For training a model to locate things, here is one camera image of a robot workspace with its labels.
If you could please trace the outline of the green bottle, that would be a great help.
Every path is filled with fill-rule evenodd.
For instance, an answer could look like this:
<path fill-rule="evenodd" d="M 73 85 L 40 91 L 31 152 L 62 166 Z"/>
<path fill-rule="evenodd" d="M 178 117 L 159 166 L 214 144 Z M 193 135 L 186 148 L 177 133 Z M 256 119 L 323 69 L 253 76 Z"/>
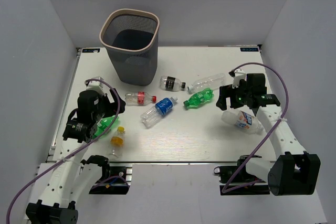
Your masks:
<path fill-rule="evenodd" d="M 119 117 L 118 116 L 111 116 L 111 117 L 103 118 L 97 124 L 97 131 L 95 132 L 95 134 L 93 135 L 92 138 L 96 138 L 97 136 L 99 136 L 111 124 L 111 122 L 114 120 L 114 118 L 116 118 L 116 120 L 114 121 L 112 126 L 106 131 L 106 133 L 102 137 L 108 135 L 111 132 L 111 130 L 113 130 L 115 127 L 118 127 L 118 125 L 119 125 Z"/>
<path fill-rule="evenodd" d="M 205 88 L 204 90 L 193 94 L 188 100 L 183 102 L 183 105 L 186 109 L 199 108 L 203 104 L 211 101 L 213 97 L 213 90 Z"/>

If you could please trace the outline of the clear bottle white cap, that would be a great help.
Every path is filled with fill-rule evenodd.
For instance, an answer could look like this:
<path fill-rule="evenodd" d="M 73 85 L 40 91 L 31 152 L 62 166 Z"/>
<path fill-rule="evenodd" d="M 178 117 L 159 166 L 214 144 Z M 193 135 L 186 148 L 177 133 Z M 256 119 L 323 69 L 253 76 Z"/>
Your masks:
<path fill-rule="evenodd" d="M 192 84 L 187 86 L 187 90 L 189 93 L 197 93 L 206 88 L 210 88 L 211 90 L 216 90 L 219 87 L 223 86 L 224 84 L 225 84 L 225 74 L 218 73 L 218 74 L 194 81 Z"/>

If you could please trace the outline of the white bottle blue orange label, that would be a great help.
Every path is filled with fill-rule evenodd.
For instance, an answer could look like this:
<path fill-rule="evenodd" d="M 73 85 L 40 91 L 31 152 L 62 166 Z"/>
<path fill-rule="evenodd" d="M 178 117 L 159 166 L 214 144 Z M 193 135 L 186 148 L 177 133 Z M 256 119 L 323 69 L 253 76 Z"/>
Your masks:
<path fill-rule="evenodd" d="M 264 130 L 261 122 L 255 116 L 238 109 L 224 111 L 221 119 L 249 134 L 261 134 Z"/>

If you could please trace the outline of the clear bottle red label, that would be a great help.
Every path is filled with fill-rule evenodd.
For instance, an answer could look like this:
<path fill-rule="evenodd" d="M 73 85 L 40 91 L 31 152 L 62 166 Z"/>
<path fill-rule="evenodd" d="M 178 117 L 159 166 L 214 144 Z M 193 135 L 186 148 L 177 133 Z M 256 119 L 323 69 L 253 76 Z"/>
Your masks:
<path fill-rule="evenodd" d="M 150 103 L 156 103 L 156 96 L 150 95 L 144 91 L 128 92 L 125 94 L 125 102 L 130 106 L 145 106 Z"/>

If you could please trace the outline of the clear bottle blue label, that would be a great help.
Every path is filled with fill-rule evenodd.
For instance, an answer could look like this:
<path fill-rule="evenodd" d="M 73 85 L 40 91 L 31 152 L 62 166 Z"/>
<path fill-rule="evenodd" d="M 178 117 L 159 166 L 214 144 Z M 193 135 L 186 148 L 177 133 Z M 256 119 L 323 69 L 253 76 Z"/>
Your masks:
<path fill-rule="evenodd" d="M 169 113 L 175 104 L 177 104 L 177 97 L 164 98 L 156 103 L 149 110 L 141 114 L 140 118 L 146 128 L 151 128 L 162 120 L 167 113 Z"/>

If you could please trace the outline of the clear bottle orange label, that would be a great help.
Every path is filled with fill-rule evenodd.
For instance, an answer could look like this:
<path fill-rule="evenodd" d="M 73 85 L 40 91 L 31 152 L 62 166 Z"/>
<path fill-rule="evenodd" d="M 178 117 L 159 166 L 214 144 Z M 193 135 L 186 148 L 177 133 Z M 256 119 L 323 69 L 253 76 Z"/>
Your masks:
<path fill-rule="evenodd" d="M 122 156 L 123 146 L 125 142 L 125 129 L 119 126 L 114 132 L 110 144 L 109 158 L 113 161 L 118 160 Z"/>

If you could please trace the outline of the clear bottle black label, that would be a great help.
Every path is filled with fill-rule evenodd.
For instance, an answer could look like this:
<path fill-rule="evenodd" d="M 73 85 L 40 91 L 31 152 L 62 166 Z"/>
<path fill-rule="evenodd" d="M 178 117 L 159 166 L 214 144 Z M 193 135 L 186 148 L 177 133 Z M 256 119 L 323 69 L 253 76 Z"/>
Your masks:
<path fill-rule="evenodd" d="M 162 76 L 160 78 L 160 88 L 166 91 L 181 91 L 186 87 L 186 83 L 180 79 L 171 76 Z"/>

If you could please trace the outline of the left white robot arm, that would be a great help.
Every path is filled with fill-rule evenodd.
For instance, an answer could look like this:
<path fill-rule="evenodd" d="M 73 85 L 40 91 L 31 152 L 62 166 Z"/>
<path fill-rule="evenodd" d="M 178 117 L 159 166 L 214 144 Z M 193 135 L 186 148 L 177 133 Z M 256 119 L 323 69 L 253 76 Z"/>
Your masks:
<path fill-rule="evenodd" d="M 80 92 L 77 108 L 68 116 L 63 133 L 59 160 L 51 169 L 51 178 L 36 202 L 30 202 L 26 216 L 31 223 L 76 223 L 76 205 L 97 181 L 110 178 L 107 155 L 85 153 L 102 134 L 97 135 L 99 122 L 107 117 L 114 120 L 125 111 L 125 102 L 111 88 L 113 102 L 106 93 L 95 89 Z"/>

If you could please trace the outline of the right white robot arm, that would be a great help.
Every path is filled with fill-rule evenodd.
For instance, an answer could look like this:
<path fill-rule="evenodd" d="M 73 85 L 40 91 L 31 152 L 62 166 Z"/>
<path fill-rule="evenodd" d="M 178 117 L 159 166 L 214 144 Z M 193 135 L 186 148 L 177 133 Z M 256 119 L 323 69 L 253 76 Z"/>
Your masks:
<path fill-rule="evenodd" d="M 217 107 L 226 111 L 227 98 L 230 99 L 232 109 L 248 106 L 267 132 L 266 139 L 273 146 L 276 161 L 269 162 L 255 152 L 242 156 L 222 192 L 233 191 L 229 184 L 238 176 L 245 182 L 253 177 L 256 183 L 266 182 L 275 196 L 313 194 L 321 165 L 320 158 L 308 153 L 293 134 L 283 117 L 278 98 L 267 92 L 265 75 L 246 74 L 240 69 L 229 74 L 233 77 L 233 83 L 220 87 Z"/>

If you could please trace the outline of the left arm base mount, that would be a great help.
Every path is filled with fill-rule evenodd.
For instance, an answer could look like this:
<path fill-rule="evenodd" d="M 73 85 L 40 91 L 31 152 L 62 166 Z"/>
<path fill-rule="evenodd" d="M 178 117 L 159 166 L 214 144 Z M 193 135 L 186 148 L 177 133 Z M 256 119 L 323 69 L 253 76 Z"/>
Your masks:
<path fill-rule="evenodd" d="M 110 172 L 90 189 L 91 195 L 126 195 L 132 180 L 132 164 L 110 163 Z"/>

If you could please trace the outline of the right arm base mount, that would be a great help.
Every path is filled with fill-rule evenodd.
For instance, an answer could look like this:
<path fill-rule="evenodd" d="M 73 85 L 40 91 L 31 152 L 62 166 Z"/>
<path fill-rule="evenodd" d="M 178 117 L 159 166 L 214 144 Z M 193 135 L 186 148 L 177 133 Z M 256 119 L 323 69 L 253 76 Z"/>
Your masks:
<path fill-rule="evenodd" d="M 217 166 L 214 168 L 213 173 L 215 176 L 220 178 L 219 183 L 219 190 L 221 196 L 248 196 L 248 195 L 269 195 L 269 187 L 264 182 L 261 181 L 260 183 L 255 183 L 253 185 L 247 185 L 245 187 L 241 187 L 227 193 L 223 193 L 222 190 L 232 174 L 236 171 L 236 169 L 243 163 L 243 161 L 247 158 L 247 155 L 240 156 L 237 161 L 236 166 Z M 231 189 L 235 186 L 251 183 L 257 181 L 258 178 L 254 175 L 248 174 L 246 169 L 243 168 L 238 175 L 233 179 L 233 181 L 229 184 L 227 189 Z"/>

